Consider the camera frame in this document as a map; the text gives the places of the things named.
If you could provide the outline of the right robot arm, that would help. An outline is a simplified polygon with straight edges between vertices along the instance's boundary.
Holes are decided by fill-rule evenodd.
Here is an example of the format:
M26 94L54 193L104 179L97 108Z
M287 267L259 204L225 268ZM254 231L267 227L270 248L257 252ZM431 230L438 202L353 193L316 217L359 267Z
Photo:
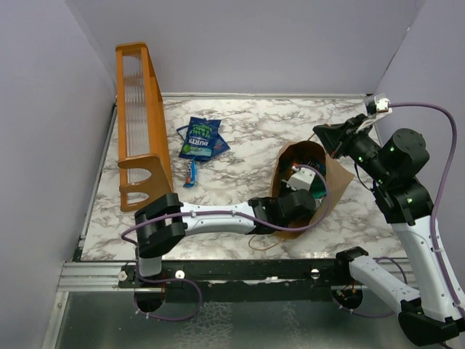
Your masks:
M429 160L426 142L412 129L399 129L379 146L369 135L367 116L343 124L318 125L313 132L333 159L350 157L373 180L377 207L408 256L417 287L395 278L360 247L339 252L333 267L341 284L367 286L397 316L405 336L417 346L441 344L464 332L464 300L439 240L433 202L416 174Z

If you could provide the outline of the blue Burts crisps packet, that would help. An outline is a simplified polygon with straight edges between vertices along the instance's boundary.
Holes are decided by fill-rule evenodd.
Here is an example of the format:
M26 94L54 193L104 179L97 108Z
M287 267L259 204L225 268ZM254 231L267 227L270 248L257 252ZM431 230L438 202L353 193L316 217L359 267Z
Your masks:
M207 120L191 117L179 157L208 161L217 141L220 124L219 119Z

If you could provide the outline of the brown paper bag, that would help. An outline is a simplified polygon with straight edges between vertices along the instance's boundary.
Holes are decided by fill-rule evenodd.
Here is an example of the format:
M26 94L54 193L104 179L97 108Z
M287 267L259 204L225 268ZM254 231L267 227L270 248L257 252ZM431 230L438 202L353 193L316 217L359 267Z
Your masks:
M324 163L325 170L320 172L307 166L310 159ZM310 191L286 187L284 181L291 176L293 165L311 169L323 181L326 198L321 206L317 207ZM321 145L310 140L286 143L276 158L269 196L248 201L258 219L251 233L255 236L270 234L283 240L297 237L331 213L353 177Z

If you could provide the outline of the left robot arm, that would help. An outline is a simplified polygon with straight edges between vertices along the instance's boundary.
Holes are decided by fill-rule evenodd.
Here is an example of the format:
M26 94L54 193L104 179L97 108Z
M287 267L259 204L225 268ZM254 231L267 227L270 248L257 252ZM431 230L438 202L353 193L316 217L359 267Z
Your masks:
M229 206L182 203L176 193L168 193L134 214L139 264L135 278L143 286L156 285L161 276L162 257L187 236L295 232L297 229L291 225L312 218L318 206L313 195L303 189L278 198L252 198Z

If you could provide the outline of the small blue candy bar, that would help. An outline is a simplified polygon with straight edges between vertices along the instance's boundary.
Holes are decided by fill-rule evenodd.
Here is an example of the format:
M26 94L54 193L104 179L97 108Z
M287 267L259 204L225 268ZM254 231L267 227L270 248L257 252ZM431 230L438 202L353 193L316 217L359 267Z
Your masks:
M192 159L187 169L187 174L186 174L183 187L184 188L194 187L196 184L196 177L197 177L197 164L196 164L196 161Z

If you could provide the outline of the dark blue snack packet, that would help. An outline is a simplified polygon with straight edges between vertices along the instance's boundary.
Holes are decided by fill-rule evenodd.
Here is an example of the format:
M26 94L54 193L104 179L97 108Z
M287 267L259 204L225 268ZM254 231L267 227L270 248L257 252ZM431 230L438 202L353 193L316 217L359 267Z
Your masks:
M188 130L188 125L177 128L177 134L181 137L183 142L185 141L185 138L187 137L187 130ZM210 157L207 158L205 156L187 156L187 157L184 156L184 159L187 158L190 160L196 160L200 162L201 164L204 164L207 161L213 160L217 158L218 156L221 156L223 153L228 152L229 149L230 149L230 146L223 139L223 137L220 134L218 134L215 146L212 149Z

